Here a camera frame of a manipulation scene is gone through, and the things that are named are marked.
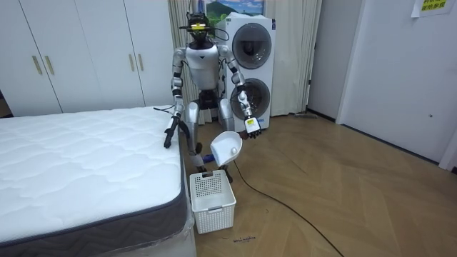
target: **wardrobe door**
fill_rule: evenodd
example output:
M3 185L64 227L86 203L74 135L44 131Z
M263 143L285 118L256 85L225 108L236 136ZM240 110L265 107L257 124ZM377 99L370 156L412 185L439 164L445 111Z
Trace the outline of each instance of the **wardrobe door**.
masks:
M63 112L106 107L73 0L20 0Z
M75 0L107 109L144 106L123 0Z
M61 113L19 1L0 1L0 90L14 116Z
M168 2L167 0L125 0L124 2L146 105L172 104L170 80L173 76L171 73L173 41Z

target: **white scoop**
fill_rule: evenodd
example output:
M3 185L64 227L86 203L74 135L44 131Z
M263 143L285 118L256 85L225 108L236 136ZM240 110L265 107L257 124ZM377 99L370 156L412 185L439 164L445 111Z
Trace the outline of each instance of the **white scoop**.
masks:
M211 152L218 166L226 165L240 154L243 140L238 133L225 131L211 142Z

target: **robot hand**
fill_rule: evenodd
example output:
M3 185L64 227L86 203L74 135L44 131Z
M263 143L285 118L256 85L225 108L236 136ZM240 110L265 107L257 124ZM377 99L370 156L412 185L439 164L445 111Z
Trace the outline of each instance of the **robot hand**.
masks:
M165 130L165 133L166 133L166 138L165 138L165 143L164 143L165 148L170 148L171 139L173 138L176 127L179 125L179 121L180 120L179 120L178 116L173 115L171 117L169 125L166 127L166 130Z
M246 133L248 134L249 138L256 138L258 135L262 133L260 124L256 117L246 117L244 120L244 126L246 127Z

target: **stacked washer dryer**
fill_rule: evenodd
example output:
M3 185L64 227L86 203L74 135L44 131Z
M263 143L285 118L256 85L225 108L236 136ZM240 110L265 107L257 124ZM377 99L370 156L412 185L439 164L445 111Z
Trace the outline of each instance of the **stacked washer dryer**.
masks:
M232 50L241 73L246 80L246 93L261 128L270 125L271 85L273 82L273 58L276 35L276 22L264 16L247 16L231 13L220 21L216 27L228 34L227 44ZM227 35L216 30L216 35L226 38ZM231 81L231 72L224 68L226 93L231 99L231 107L235 118L235 131L245 130L244 115L240 103L237 102L235 85Z

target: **white plastic basket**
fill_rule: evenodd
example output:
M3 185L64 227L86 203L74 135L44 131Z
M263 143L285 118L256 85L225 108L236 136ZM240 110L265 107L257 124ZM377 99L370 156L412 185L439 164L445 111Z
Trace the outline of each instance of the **white plastic basket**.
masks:
M225 171L192 174L190 185L199 234L233 226L236 199Z

